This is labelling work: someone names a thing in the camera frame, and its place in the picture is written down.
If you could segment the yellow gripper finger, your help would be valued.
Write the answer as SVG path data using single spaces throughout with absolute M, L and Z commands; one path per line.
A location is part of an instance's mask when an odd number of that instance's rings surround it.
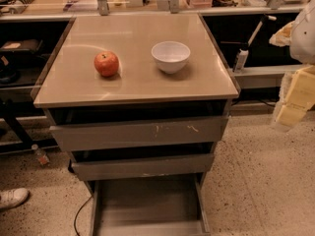
M 285 73 L 281 83 L 279 101 L 276 103 L 271 125 L 274 129 L 291 129 L 306 114 L 302 94 L 294 73 Z
M 297 70 L 292 75 L 285 105 L 293 109 L 308 111 L 315 104 L 315 66 Z

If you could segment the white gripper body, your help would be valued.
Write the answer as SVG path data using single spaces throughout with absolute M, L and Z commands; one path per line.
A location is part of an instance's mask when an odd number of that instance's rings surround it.
M 292 26 L 293 22 L 287 23 L 271 36 L 269 43 L 278 47 L 290 46 Z

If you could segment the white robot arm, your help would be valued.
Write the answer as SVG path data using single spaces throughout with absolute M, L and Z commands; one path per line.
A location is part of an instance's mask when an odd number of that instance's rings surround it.
M 290 56 L 303 65 L 296 72 L 284 74 L 273 113 L 272 126 L 287 132 L 315 105 L 315 0 L 269 42 L 280 47 L 288 45 Z

